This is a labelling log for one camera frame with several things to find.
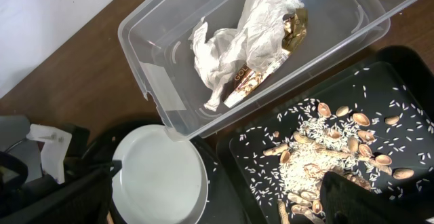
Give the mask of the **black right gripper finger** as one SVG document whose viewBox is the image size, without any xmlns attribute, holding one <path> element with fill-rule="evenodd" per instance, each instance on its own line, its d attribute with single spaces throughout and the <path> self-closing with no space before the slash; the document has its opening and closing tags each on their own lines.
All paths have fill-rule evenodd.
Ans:
<svg viewBox="0 0 434 224">
<path fill-rule="evenodd" d="M 433 218 L 432 187 L 390 200 L 328 172 L 321 185 L 320 200 L 326 224 L 417 224 Z"/>
</svg>

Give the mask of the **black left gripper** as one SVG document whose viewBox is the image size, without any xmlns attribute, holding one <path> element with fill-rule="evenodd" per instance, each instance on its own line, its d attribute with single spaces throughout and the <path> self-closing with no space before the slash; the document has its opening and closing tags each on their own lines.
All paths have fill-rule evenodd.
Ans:
<svg viewBox="0 0 434 224">
<path fill-rule="evenodd" d="M 122 163 L 91 165 L 63 184 L 45 175 L 29 183 L 28 167 L 1 153 L 2 223 L 111 223 L 112 178 Z"/>
</svg>

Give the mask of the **food scraps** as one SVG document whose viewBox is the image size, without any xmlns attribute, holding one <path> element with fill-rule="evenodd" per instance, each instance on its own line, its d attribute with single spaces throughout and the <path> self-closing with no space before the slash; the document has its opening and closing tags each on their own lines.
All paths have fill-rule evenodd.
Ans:
<svg viewBox="0 0 434 224">
<path fill-rule="evenodd" d="M 282 142 L 264 150 L 265 156 L 279 159 L 279 175 L 286 198 L 277 201 L 278 223 L 323 223 L 326 214 L 319 201 L 319 189 L 326 172 L 335 171 L 363 185 L 370 192 L 368 180 L 344 169 L 346 160 L 364 162 L 397 180 L 413 176 L 410 168 L 392 169 L 392 159 L 374 154 L 375 138 L 370 119 L 364 113 L 351 113 L 347 106 L 332 111 L 320 102 L 317 119 L 295 130 L 291 142 Z"/>
</svg>

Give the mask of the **grey round plate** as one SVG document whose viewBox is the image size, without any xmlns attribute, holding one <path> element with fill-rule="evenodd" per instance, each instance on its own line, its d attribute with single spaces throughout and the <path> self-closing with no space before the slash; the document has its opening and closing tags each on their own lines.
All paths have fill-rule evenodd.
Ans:
<svg viewBox="0 0 434 224">
<path fill-rule="evenodd" d="M 208 200 L 205 164 L 190 140 L 171 139 L 165 126 L 136 128 L 113 160 L 113 201 L 126 223 L 198 223 Z"/>
</svg>

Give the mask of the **white paper napkin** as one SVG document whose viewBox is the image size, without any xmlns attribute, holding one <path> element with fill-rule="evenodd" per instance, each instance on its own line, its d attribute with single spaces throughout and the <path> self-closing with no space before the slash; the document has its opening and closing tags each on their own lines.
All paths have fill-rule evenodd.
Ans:
<svg viewBox="0 0 434 224">
<path fill-rule="evenodd" d="M 264 72 L 283 54 L 283 16 L 304 8 L 301 0 L 245 0 L 235 29 L 223 28 L 207 38 L 208 23 L 201 19 L 189 37 L 195 70 L 212 91 L 204 107 L 216 111 L 224 86 L 246 65 Z"/>
</svg>

